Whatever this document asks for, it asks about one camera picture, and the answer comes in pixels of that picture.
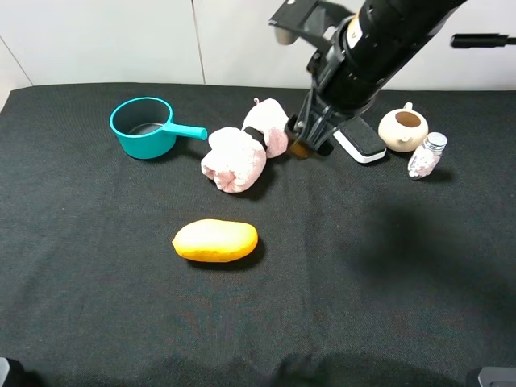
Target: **white teapot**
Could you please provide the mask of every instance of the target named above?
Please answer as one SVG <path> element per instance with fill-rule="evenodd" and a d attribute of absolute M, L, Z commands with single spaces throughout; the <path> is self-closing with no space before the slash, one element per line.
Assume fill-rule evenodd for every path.
<path fill-rule="evenodd" d="M 391 111 L 380 121 L 378 135 L 387 148 L 395 152 L 412 152 L 427 137 L 428 123 L 412 110 L 412 103 L 407 102 L 403 109 Z"/>

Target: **silver lid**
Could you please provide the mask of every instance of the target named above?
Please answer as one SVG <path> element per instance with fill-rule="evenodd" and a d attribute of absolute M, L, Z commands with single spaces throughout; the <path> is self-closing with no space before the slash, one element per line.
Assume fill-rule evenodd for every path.
<path fill-rule="evenodd" d="M 437 131 L 433 131 L 425 138 L 425 146 L 433 151 L 442 151 L 447 142 L 446 136 Z"/>

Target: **white wall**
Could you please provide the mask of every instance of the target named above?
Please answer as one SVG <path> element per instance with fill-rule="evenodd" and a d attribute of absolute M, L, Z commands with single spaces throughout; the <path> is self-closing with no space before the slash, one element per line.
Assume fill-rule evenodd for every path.
<path fill-rule="evenodd" d="M 363 2 L 336 1 L 351 10 Z M 0 0 L 0 36 L 9 48 L 0 43 L 0 88 L 30 85 L 16 60 L 35 85 L 203 83 L 204 70 L 214 85 L 307 87 L 314 49 L 302 40 L 281 46 L 267 23 L 281 3 Z M 516 35 L 515 15 L 515 0 L 469 0 L 387 88 L 516 89 L 515 47 L 449 47 L 454 33 Z"/>
<path fill-rule="evenodd" d="M 190 0 L 0 0 L 0 35 L 35 85 L 203 83 Z"/>
<path fill-rule="evenodd" d="M 359 10 L 363 0 L 334 0 Z M 308 87 L 314 49 L 276 43 L 268 19 L 281 0 L 194 0 L 206 82 Z M 516 89 L 516 48 L 454 50 L 455 33 L 516 35 L 515 0 L 469 0 L 398 75 L 390 89 Z"/>

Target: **salt shaker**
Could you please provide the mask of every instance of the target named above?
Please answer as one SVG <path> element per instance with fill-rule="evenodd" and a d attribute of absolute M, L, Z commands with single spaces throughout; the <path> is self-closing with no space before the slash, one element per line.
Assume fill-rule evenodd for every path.
<path fill-rule="evenodd" d="M 409 161 L 409 176 L 418 180 L 428 176 L 441 159 L 448 140 L 445 135 L 432 132 L 419 145 Z"/>

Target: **black tablecloth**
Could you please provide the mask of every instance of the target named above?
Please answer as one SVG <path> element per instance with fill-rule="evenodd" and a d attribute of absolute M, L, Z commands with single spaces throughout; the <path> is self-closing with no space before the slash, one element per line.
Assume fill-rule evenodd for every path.
<path fill-rule="evenodd" d="M 414 103 L 449 138 L 438 169 L 269 160 L 219 192 L 207 142 L 126 156 L 110 112 L 169 101 L 175 121 L 239 127 L 252 99 L 288 113 L 305 92 L 58 85 L 0 114 L 0 356 L 49 386 L 452 386 L 516 365 L 516 93 L 383 92 L 364 116 Z M 251 223 L 259 247 L 189 264 L 171 239 L 200 218 Z"/>

